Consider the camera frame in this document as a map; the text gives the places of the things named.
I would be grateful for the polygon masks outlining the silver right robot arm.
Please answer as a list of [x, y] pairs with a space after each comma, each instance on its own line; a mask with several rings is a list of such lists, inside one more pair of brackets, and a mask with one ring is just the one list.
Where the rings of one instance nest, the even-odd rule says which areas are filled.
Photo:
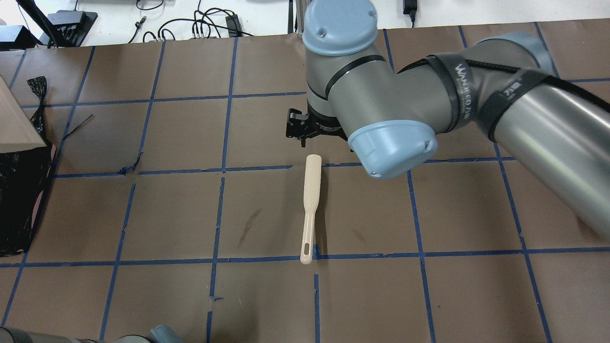
[[368, 0], [315, 0], [305, 11], [307, 111], [285, 135], [347, 141], [377, 179], [436, 154], [436, 135], [476, 123], [604, 239], [609, 238], [609, 104], [551, 74], [536, 36], [506, 33], [394, 71], [376, 46]]

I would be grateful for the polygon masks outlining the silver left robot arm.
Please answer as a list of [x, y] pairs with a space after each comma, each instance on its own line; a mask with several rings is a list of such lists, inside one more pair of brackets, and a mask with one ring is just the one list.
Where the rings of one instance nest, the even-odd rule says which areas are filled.
[[186, 341], [166, 325], [155, 326], [147, 333], [120, 334], [109, 339], [88, 334], [53, 333], [2, 325], [0, 338], [2, 343], [184, 343]]

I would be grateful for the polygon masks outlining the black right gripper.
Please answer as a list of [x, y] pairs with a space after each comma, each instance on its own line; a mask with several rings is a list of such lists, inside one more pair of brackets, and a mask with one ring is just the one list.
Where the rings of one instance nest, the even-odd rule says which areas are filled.
[[300, 142], [301, 147], [306, 147], [306, 141], [319, 135], [338, 137], [348, 141], [342, 124], [337, 117], [327, 116], [319, 113], [307, 105], [307, 111], [303, 112], [295, 108], [289, 108], [286, 119], [286, 137]]

